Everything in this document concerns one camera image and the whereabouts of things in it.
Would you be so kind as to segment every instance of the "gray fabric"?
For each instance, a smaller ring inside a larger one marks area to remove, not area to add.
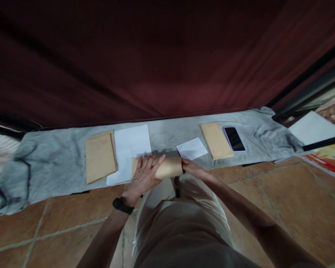
[[[218,122],[221,127],[236,127],[247,151],[215,161],[208,153],[194,160],[208,170],[272,161],[302,152],[299,140],[274,122],[273,115],[271,109],[262,107],[227,114],[27,133],[0,174],[0,215],[19,212],[28,204],[49,197],[106,187],[105,179],[86,184],[85,140],[112,129],[147,124],[153,153],[179,156],[176,145],[196,137],[208,149],[200,124]]]

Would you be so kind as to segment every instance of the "white paper sheet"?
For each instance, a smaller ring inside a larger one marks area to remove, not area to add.
[[[335,137],[335,125],[311,111],[289,130],[305,145]]]
[[[194,160],[195,158],[208,153],[200,138],[194,138],[191,141],[177,145],[176,148],[182,158],[189,160]]]
[[[133,158],[151,154],[148,125],[114,131],[114,139],[118,171],[107,176],[108,186],[129,182]]]

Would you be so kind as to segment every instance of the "phone screen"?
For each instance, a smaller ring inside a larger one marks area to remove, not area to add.
[[[224,131],[228,137],[229,143],[233,151],[245,151],[245,147],[234,127],[224,128]]]

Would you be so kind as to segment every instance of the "beige pants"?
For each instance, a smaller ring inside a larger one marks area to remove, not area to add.
[[[229,232],[229,236],[232,237],[230,235],[230,227],[228,226],[226,215],[217,196],[204,182],[195,179],[189,174],[184,174],[180,177],[179,190],[181,201],[187,199],[197,202],[198,205],[215,216],[215,218],[225,226],[227,232]],[[137,241],[139,241],[140,237],[144,237],[144,234],[149,231],[161,202],[165,200],[178,201],[179,199],[176,198],[175,195],[172,179],[164,179],[159,185],[144,194],[137,214],[137,228],[133,241],[133,262],[136,260],[137,254],[139,254],[136,247]]]

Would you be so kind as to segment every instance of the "hand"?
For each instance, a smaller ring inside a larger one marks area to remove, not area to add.
[[[135,206],[142,194],[161,183],[161,180],[155,179],[155,173],[165,157],[165,154],[159,157],[155,165],[153,165],[155,156],[150,155],[144,159],[142,156],[139,157],[135,174],[122,194],[122,199],[126,205]]]
[[[207,170],[184,158],[182,158],[182,169],[194,176],[196,179],[200,179],[202,181],[207,180],[212,176]]]

